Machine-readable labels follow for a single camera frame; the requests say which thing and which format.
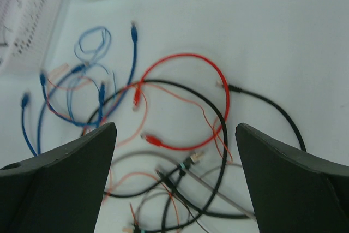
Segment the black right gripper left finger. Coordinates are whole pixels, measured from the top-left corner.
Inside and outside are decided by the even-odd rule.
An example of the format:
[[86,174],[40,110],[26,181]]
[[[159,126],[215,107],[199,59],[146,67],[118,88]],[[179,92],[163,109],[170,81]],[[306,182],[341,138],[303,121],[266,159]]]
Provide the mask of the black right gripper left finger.
[[94,232],[117,129],[1,168],[1,232]]

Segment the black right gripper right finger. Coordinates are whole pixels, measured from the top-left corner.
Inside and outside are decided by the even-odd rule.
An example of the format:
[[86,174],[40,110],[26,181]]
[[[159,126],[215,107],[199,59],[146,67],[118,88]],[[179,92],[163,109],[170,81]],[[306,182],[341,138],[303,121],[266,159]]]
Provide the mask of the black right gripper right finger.
[[236,141],[260,232],[348,232],[348,166],[246,123]]

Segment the left white plastic basket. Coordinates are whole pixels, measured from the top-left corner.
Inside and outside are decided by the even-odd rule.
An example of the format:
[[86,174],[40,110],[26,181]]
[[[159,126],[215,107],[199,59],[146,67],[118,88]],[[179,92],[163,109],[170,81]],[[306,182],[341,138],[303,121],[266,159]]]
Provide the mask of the left white plastic basket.
[[61,0],[1,0],[1,74],[35,73],[44,64]]

